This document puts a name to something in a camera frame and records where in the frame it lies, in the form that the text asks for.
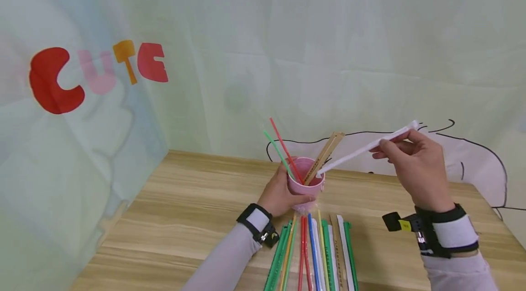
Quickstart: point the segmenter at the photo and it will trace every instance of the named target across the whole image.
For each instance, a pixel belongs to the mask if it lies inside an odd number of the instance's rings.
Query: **wood grain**
[[[259,198],[276,168],[256,160],[170,152],[71,290],[180,290],[246,205]],[[500,289],[522,289],[525,250],[473,186],[451,188],[480,234]],[[352,223],[360,291],[430,290],[413,233],[389,233],[381,219],[392,211],[412,213],[411,198],[395,177],[331,170],[318,202],[325,219],[334,212]],[[291,218],[274,224],[280,230]],[[289,290],[297,289],[299,244],[297,233]],[[266,248],[257,253],[236,290],[263,290],[273,254]]]

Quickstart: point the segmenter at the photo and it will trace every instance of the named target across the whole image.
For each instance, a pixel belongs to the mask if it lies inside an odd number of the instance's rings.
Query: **red straw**
[[[278,128],[276,128],[276,124],[274,123],[274,120],[272,118],[270,118],[270,122],[272,123],[272,127],[274,128],[274,132],[276,132],[276,135],[278,136],[278,139],[279,139],[279,142],[281,143],[281,147],[283,148],[283,150],[285,151],[285,154],[287,154],[287,157],[289,159],[289,162],[292,164],[293,166],[293,169],[294,169],[294,172],[296,173],[296,175],[298,176],[298,179],[299,181],[301,182],[301,184],[303,185],[304,182],[303,182],[303,178],[300,176],[299,174],[299,171],[298,171],[298,168],[296,167],[294,161],[293,161],[293,158],[292,156],[290,156],[287,148],[285,147],[285,143],[283,142],[283,139],[281,139],[281,136],[278,132]]]
[[[300,249],[299,249],[299,275],[298,275],[298,291],[301,291],[301,287],[303,284],[303,260],[304,260],[304,243],[305,243],[305,223],[303,220],[304,217],[301,217],[301,243],[300,243]]]
[[[307,250],[307,217],[303,217],[304,221],[304,227],[303,227],[303,237],[304,237],[304,244],[303,244],[303,251],[304,251],[304,257],[305,257],[305,268],[307,271],[307,285],[309,287],[309,291],[312,291],[312,279],[310,277],[310,268],[309,268],[309,252]]]

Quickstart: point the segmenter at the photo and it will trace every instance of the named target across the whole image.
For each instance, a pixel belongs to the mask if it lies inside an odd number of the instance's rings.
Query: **green straw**
[[[329,275],[329,290],[335,291],[335,281],[332,267],[332,251],[330,248],[330,235],[329,235],[329,224],[325,219],[321,221],[321,227],[323,228],[323,242],[325,244],[325,261],[327,263],[327,274]]]
[[[352,246],[351,246],[351,223],[350,222],[344,222],[343,223],[343,229],[345,229],[345,238],[347,239],[347,249],[349,250],[349,261],[351,264],[351,272],[352,272],[352,282],[354,284],[354,290],[358,291],[358,278],[356,277],[356,265],[354,264],[354,255],[352,253]]]
[[[268,134],[268,132],[266,130],[263,130],[264,132],[264,135],[267,136],[267,139],[269,139],[270,143],[272,143],[272,145],[274,146],[274,149],[276,149],[276,152],[278,152],[278,155],[279,155],[279,158],[281,159],[281,162],[283,162],[283,165],[287,168],[287,171],[289,173],[289,176],[290,178],[294,180],[294,174],[293,172],[290,170],[290,167],[287,163],[287,161],[285,160],[285,158],[283,157],[283,155],[281,154],[281,152],[279,151],[278,149],[278,146],[276,145],[276,143],[274,142],[274,139],[272,139],[272,137]]]
[[[278,246],[276,247],[276,252],[274,252],[274,259],[272,259],[272,264],[270,265],[270,269],[268,271],[267,281],[264,284],[264,291],[268,291],[270,289],[270,281],[274,278],[276,266],[279,261],[279,257],[281,256],[281,252],[283,251],[283,239],[286,237],[288,226],[283,226],[281,228],[280,233],[280,241],[278,241]]]
[[[287,270],[285,270],[285,276],[284,276],[284,279],[285,279],[285,282],[283,284],[283,290],[287,290],[287,281],[289,279],[289,270],[290,270],[290,262],[293,261],[293,252],[294,252],[294,241],[295,241],[295,232],[297,230],[297,228],[295,228],[295,226],[298,224],[298,221],[296,220],[294,222],[294,226],[293,226],[293,241],[292,243],[290,244],[290,252],[289,252],[289,260],[287,262]]]
[[[270,285],[268,287],[268,290],[265,291],[274,291],[276,289],[276,285],[279,281],[279,273],[281,272],[281,266],[283,266],[283,260],[285,257],[285,249],[287,248],[287,242],[290,237],[290,229],[292,228],[293,221],[289,221],[289,224],[287,225],[287,231],[285,232],[285,237],[280,240],[281,243],[281,250],[278,257],[278,262],[276,263],[274,267],[273,276],[270,281]]]

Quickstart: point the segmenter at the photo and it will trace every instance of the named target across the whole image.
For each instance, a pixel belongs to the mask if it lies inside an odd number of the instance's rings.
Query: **pink cup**
[[[298,157],[294,160],[294,163],[298,168],[298,173],[301,175],[302,179],[305,178],[306,174],[309,172],[310,168],[314,164],[314,161],[315,160],[310,159],[309,157]],[[295,170],[292,164],[290,164],[289,167],[290,171],[292,171],[292,173],[294,174],[294,180],[292,180],[290,174],[288,175],[288,185],[290,192],[294,195],[312,195],[313,197],[318,197],[318,194],[321,191],[323,191],[323,185],[325,184],[325,174],[322,174],[321,178],[317,178],[316,176],[314,176],[309,186],[305,186],[302,185],[299,181],[299,178],[295,174]],[[311,210],[314,203],[315,200],[305,204],[296,205],[293,207],[293,209],[298,212],[308,212]]]

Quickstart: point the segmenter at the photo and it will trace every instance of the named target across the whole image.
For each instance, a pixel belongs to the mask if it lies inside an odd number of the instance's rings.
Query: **wrist strap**
[[[453,253],[464,253],[479,248],[479,237],[466,214],[455,204],[454,209],[438,213],[415,207],[422,218],[423,235],[433,256],[450,258]]]
[[[459,205],[438,213],[415,207],[416,213],[400,218],[398,212],[384,215],[389,232],[414,232],[420,254],[450,258],[454,253],[466,253],[479,248],[479,237],[466,211]]]
[[[253,212],[256,210],[261,212],[263,215],[266,215],[267,219],[265,220],[268,220],[261,231],[257,229],[250,221],[250,218],[253,216]],[[269,212],[263,209],[260,205],[252,203],[245,209],[245,211],[241,213],[241,215],[239,215],[236,221],[243,226],[246,226],[246,228],[252,233],[253,240],[255,240],[257,243],[263,244],[264,242],[267,246],[273,247],[274,244],[276,244],[279,240],[279,234],[276,232],[272,222],[270,222],[270,218],[272,218],[272,215]]]

